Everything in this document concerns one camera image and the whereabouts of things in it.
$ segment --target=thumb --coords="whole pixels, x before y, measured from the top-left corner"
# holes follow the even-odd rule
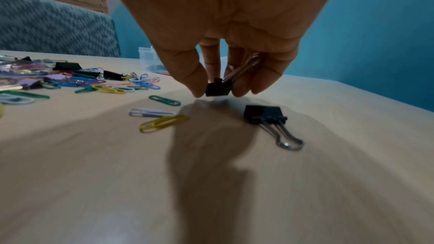
[[[187,51],[174,51],[154,46],[161,62],[175,80],[187,86],[193,96],[203,96],[208,85],[207,73],[199,63],[196,48]]]

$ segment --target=patterned cushion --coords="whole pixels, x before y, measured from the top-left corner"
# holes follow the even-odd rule
[[[0,49],[119,57],[106,14],[53,0],[0,0]]]

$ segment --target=wooden table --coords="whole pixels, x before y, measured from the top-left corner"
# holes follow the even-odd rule
[[[0,54],[142,72],[138,60]],[[326,80],[195,100],[159,77],[159,91],[38,90],[51,99],[6,106],[0,243],[434,243],[434,113]],[[248,103],[280,106],[305,148],[246,123]],[[190,119],[142,134],[135,107]]]

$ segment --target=teal wall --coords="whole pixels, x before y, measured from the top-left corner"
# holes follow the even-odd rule
[[[112,17],[122,56],[138,58],[148,39],[123,5]],[[285,73],[434,111],[434,0],[329,0]]]

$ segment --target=human hand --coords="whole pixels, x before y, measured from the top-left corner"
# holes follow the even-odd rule
[[[220,77],[220,39],[229,45],[225,75],[260,52],[255,72],[234,83],[234,96],[257,94],[282,76],[300,39],[327,0],[121,0],[170,74],[195,97]],[[199,63],[200,45],[205,69]]]

